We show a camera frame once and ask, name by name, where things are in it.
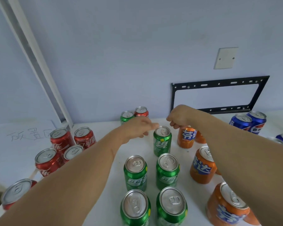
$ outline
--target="wall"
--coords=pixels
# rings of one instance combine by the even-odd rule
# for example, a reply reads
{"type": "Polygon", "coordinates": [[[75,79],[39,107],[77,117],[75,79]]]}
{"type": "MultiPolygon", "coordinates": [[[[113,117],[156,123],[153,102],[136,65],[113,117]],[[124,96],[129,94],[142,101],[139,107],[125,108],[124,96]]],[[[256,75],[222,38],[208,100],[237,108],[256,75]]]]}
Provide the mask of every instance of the wall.
{"type": "Polygon", "coordinates": [[[61,125],[0,10],[0,123],[36,119],[61,125]]]}
{"type": "Polygon", "coordinates": [[[20,3],[76,123],[140,105],[166,117],[170,83],[260,75],[271,77],[255,108],[283,109],[283,0],[20,3]],[[213,70],[236,46],[234,68],[213,70]]]}

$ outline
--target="black metal bracket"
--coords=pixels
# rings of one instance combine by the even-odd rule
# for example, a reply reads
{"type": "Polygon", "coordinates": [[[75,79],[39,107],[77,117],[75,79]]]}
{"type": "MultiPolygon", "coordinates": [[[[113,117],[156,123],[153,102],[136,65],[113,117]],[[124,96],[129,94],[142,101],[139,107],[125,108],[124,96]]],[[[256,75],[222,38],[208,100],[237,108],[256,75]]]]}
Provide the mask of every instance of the black metal bracket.
{"type": "Polygon", "coordinates": [[[192,90],[192,89],[202,89],[202,88],[212,88],[212,87],[259,84],[253,98],[251,99],[248,105],[238,105],[238,106],[235,105],[235,106],[227,106],[227,107],[199,109],[201,111],[210,114],[249,112],[253,109],[268,79],[269,76],[259,76],[259,77],[201,81],[201,82],[192,82],[192,83],[176,83],[176,84],[171,83],[172,86],[171,111],[174,108],[175,92],[177,90],[192,90]]]}

